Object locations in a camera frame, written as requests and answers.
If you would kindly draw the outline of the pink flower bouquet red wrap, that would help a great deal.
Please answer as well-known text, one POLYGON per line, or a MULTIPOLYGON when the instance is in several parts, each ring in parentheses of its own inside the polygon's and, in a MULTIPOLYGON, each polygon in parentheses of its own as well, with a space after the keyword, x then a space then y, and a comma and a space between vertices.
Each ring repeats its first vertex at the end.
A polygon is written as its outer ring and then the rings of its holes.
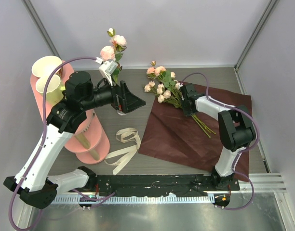
POLYGON ((164 66, 156 66, 156 61, 151 62, 147 69, 149 83, 144 86, 144 92, 152 93, 158 103, 168 103, 175 108, 182 108, 182 84, 175 79, 175 72, 167 70, 164 66))

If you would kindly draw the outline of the cream ribbon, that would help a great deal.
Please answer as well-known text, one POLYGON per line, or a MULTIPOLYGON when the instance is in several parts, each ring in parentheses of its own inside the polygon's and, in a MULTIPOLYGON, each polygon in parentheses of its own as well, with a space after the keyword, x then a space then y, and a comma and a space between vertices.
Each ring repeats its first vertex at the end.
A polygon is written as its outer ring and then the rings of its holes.
POLYGON ((114 166, 112 170, 113 175, 120 173, 122 169, 131 161, 135 156, 141 146, 141 139, 138 134, 138 130, 135 128, 124 128, 116 132, 115 138, 121 143, 135 142, 135 145, 122 148, 113 152, 110 152, 106 155, 104 163, 108 166, 114 166), (113 162, 108 163, 107 160, 120 156, 120 158, 113 162))

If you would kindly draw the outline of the dark red wrapping paper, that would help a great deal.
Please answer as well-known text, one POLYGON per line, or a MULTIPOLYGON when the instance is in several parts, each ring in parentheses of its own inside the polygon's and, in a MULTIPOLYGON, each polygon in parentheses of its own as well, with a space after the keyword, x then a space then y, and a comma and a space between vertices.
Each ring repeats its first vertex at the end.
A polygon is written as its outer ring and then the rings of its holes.
POLYGON ((211 172, 223 145, 219 138, 218 122, 197 113, 197 117, 212 131, 208 137, 182 109, 154 99, 139 153, 165 161, 211 172))

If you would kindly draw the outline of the pink flower stem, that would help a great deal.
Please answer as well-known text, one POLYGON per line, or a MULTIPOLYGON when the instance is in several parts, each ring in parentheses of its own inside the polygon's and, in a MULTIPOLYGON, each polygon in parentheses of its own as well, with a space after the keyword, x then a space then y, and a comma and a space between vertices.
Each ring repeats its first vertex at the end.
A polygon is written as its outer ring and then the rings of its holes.
POLYGON ((118 83, 119 74, 122 71, 122 65, 120 64, 124 51, 127 49, 127 40, 124 36, 116 34, 114 28, 110 27, 107 30, 109 36, 110 45, 104 46, 100 51, 100 58, 104 62, 113 61, 116 63, 116 67, 112 71, 112 81, 118 83))

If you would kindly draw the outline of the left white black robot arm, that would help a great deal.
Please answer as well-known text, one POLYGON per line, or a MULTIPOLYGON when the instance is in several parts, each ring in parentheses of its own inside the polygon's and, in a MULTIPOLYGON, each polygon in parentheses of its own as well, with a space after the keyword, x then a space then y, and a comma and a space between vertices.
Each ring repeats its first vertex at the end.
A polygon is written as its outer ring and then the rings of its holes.
POLYGON ((44 209, 58 194, 79 188, 91 192, 95 188, 96 174, 87 167, 55 177, 48 173, 64 145, 86 120, 87 110, 110 104, 127 114, 146 104, 129 91, 125 81, 114 86, 105 79, 102 82, 102 87, 95 88, 89 73, 72 73, 65 82, 65 98, 52 107, 39 143, 22 173, 4 180, 4 186, 27 205, 44 209))

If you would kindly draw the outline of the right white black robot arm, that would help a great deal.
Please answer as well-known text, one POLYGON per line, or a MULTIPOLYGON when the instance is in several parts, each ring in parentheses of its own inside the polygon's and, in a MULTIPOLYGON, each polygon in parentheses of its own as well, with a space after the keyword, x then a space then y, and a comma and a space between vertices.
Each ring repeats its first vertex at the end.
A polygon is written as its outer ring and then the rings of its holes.
POLYGON ((184 115, 192 116, 201 112, 218 121, 223 148, 212 170, 211 185, 216 190, 225 189, 234 178, 240 155, 256 138, 252 117, 247 107, 228 105, 204 93, 199 94, 193 84, 181 86, 180 91, 184 115))

